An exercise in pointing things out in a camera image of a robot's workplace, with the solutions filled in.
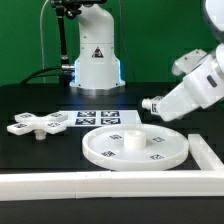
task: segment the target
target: white circular platform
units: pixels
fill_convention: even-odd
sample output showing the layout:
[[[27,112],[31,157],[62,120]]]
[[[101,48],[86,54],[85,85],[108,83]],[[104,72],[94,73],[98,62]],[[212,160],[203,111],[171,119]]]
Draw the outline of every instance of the white circular platform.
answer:
[[[92,163],[117,171],[166,170],[188,156],[189,143],[176,131],[155,125],[111,125],[83,138],[83,154]]]

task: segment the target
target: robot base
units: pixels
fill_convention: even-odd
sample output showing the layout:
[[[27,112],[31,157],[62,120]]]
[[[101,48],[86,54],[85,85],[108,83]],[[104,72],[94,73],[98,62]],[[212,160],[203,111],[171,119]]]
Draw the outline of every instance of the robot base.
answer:
[[[125,90],[125,85],[116,86],[111,89],[84,89],[81,87],[70,86],[70,89],[74,93],[78,93],[86,96],[109,96],[116,93],[122,93]]]

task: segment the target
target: white border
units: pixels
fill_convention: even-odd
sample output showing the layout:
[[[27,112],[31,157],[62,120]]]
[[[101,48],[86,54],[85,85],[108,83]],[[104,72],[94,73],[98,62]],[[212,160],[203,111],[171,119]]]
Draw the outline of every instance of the white border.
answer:
[[[0,175],[0,201],[92,197],[224,196],[224,165],[200,135],[189,135],[200,171]]]

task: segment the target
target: black cable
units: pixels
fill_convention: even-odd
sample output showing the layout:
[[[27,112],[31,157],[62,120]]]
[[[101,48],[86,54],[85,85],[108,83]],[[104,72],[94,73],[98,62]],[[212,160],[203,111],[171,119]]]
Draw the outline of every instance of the black cable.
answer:
[[[53,76],[59,76],[60,74],[51,74],[51,75],[38,75],[38,76],[33,76],[30,77],[29,79],[27,78],[26,83],[23,84],[27,84],[28,81],[30,81],[31,79],[36,79],[36,78],[46,78],[46,77],[53,77]]]
[[[131,73],[133,75],[134,81],[136,82],[136,75],[133,69],[132,61],[129,55],[129,49],[127,46],[126,38],[125,38],[125,32],[124,32],[124,21],[123,21],[123,5],[122,5],[122,0],[119,0],[119,6],[120,6],[120,24],[121,24],[121,33],[123,37],[123,42],[124,42],[124,47],[125,47],[125,52],[128,58],[128,63],[131,69]]]
[[[54,71],[54,70],[61,70],[61,66],[55,66],[55,67],[50,67],[50,68],[45,68],[42,70],[39,70],[37,72],[34,72],[33,74],[31,74],[30,76],[28,76],[26,79],[24,79],[23,81],[20,82],[20,84],[26,84],[30,79],[32,79],[33,77],[38,76],[39,74],[45,73],[45,72],[49,72],[49,71]]]

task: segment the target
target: cable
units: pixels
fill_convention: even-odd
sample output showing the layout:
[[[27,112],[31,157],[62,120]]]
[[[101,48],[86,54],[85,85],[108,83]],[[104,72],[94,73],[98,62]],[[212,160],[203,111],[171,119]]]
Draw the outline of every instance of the cable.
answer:
[[[45,69],[39,70],[39,71],[37,71],[37,72],[34,72],[34,73],[31,74],[30,76],[28,76],[26,79],[24,79],[22,82],[20,82],[20,84],[22,84],[22,85],[27,84],[27,82],[28,82],[30,79],[32,79],[32,78],[38,76],[39,74],[42,74],[42,73],[45,73],[45,72],[49,72],[49,71],[54,71],[54,70],[61,70],[61,67],[60,67],[60,66],[50,67],[50,68],[45,68]]]
[[[129,49],[127,46],[127,42],[126,42],[126,38],[125,38],[125,33],[124,33],[124,20],[123,20],[123,5],[122,5],[122,0],[119,0],[119,6],[120,6],[120,24],[121,24],[121,33],[122,33],[122,37],[123,37],[123,42],[124,42],[124,47],[125,47],[125,52],[128,58],[128,63],[131,69],[131,73],[133,75],[133,79],[136,82],[136,75],[133,69],[133,65],[132,65],[132,61],[129,55]]]
[[[44,49],[44,35],[43,35],[43,17],[46,6],[50,0],[46,0],[40,13],[40,41],[41,41],[41,55],[42,55],[42,68],[45,68],[45,49]]]

